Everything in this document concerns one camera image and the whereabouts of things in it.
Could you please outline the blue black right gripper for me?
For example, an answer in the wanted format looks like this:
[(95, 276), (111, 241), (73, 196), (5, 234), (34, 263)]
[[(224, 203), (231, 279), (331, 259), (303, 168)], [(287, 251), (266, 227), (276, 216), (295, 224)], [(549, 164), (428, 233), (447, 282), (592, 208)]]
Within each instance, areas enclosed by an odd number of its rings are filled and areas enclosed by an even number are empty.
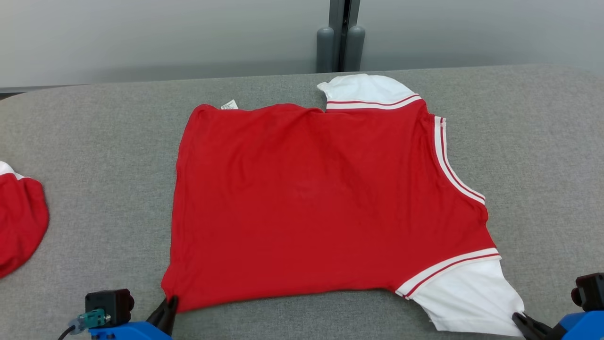
[(554, 328), (521, 313), (512, 321), (526, 340), (604, 340), (604, 310), (565, 315)]

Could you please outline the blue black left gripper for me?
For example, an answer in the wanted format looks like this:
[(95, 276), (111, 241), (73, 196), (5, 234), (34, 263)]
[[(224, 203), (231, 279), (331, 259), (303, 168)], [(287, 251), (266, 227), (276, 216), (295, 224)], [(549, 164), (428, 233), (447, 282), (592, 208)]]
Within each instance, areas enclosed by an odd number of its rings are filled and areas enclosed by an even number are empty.
[(147, 322), (124, 323), (117, 327), (89, 329), (92, 340), (173, 340), (172, 332), (179, 299), (165, 298)]

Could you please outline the red shirt white sleeves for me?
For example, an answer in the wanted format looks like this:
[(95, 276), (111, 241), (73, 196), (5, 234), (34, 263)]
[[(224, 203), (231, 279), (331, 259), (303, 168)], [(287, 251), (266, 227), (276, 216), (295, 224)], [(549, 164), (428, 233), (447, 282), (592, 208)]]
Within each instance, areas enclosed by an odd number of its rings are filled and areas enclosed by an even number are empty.
[(32, 258), (48, 222), (42, 184), (0, 161), (0, 279)]
[(195, 108), (176, 161), (178, 311), (384, 289), (438, 331), (521, 336), (486, 199), (447, 159), (446, 119), (378, 75), (318, 85), (325, 110)]

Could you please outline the grey cylindrical post cap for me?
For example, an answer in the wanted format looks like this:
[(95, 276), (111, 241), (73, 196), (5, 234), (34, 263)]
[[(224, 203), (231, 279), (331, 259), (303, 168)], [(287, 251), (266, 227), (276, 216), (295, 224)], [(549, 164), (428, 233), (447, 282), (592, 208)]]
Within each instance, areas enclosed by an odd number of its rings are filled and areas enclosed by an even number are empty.
[(362, 26), (356, 25), (349, 28), (343, 53), (343, 72), (358, 72), (360, 70), (364, 40), (365, 29)]
[(320, 28), (316, 35), (316, 73), (334, 71), (334, 36), (329, 26)]

